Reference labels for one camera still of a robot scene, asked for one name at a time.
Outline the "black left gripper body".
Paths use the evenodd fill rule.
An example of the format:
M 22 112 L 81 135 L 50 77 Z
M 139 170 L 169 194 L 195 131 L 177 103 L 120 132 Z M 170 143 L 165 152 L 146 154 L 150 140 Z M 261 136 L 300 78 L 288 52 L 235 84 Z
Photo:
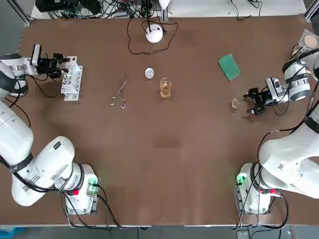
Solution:
M 53 58 L 39 58 L 37 61 L 37 73 L 52 75 L 54 73 Z

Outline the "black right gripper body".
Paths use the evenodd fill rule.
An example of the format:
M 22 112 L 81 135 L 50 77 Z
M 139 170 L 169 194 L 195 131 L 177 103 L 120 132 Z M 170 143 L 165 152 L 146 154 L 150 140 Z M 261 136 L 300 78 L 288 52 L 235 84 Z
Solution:
M 272 95 L 270 91 L 261 91 L 260 92 L 260 106 L 272 106 L 274 103 L 274 100 L 272 99 Z

